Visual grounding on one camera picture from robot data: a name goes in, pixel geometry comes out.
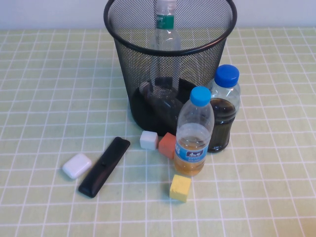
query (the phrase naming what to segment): black remote control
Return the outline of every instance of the black remote control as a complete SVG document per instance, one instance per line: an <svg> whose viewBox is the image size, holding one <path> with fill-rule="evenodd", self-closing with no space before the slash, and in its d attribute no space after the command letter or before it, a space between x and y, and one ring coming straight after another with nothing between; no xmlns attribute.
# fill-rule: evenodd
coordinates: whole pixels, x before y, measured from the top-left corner
<svg viewBox="0 0 316 237"><path fill-rule="evenodd" d="M130 142L116 137L80 184L79 192L94 198L108 179Z"/></svg>

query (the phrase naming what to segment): blue bottle cap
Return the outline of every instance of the blue bottle cap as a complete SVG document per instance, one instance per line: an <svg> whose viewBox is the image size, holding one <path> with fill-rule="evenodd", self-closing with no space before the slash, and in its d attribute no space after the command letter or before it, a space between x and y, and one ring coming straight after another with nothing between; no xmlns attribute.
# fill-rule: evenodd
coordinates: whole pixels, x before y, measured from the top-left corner
<svg viewBox="0 0 316 237"><path fill-rule="evenodd" d="M237 84L239 70L233 65L219 66L215 74L215 83L224 88L230 88Z"/></svg>
<svg viewBox="0 0 316 237"><path fill-rule="evenodd" d="M205 86L194 87L190 94L190 100L195 106L203 107L211 101L211 92Z"/></svg>

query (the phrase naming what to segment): yellow cube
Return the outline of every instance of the yellow cube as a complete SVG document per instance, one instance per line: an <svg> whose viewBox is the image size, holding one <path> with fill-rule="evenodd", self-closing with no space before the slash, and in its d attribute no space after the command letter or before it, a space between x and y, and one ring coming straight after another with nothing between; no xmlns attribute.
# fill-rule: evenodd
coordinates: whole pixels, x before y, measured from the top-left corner
<svg viewBox="0 0 316 237"><path fill-rule="evenodd" d="M175 174L170 187L170 197L186 202L189 194L191 179Z"/></svg>

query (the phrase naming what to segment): mesh trash can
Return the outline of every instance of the mesh trash can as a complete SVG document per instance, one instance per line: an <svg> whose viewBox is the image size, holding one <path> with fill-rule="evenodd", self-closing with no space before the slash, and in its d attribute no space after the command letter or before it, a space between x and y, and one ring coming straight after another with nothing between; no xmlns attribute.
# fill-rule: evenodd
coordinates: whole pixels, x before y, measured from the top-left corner
<svg viewBox="0 0 316 237"><path fill-rule="evenodd" d="M131 112L144 130L160 136L175 134L182 105L195 86L208 86L219 66L227 36L237 20L232 0L178 0L175 28L181 50L160 51L150 48L156 27L157 0L109 0L104 9L104 23L115 41ZM155 60L176 60L179 79L151 78ZM173 70L174 64L165 64ZM157 98L148 100L148 87Z"/></svg>

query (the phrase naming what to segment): bottle label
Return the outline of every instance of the bottle label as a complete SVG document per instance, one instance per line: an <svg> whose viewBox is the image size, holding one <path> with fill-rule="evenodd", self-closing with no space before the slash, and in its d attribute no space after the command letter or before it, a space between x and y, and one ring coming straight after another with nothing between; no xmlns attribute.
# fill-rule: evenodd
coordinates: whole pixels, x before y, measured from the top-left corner
<svg viewBox="0 0 316 237"><path fill-rule="evenodd" d="M176 143L175 153L176 155L185 162L197 163L204 159L207 154L208 146L201 150L187 150L183 148L179 143Z"/></svg>
<svg viewBox="0 0 316 237"><path fill-rule="evenodd" d="M157 15L156 16L156 28L161 30L172 30L174 23L173 15Z"/></svg>

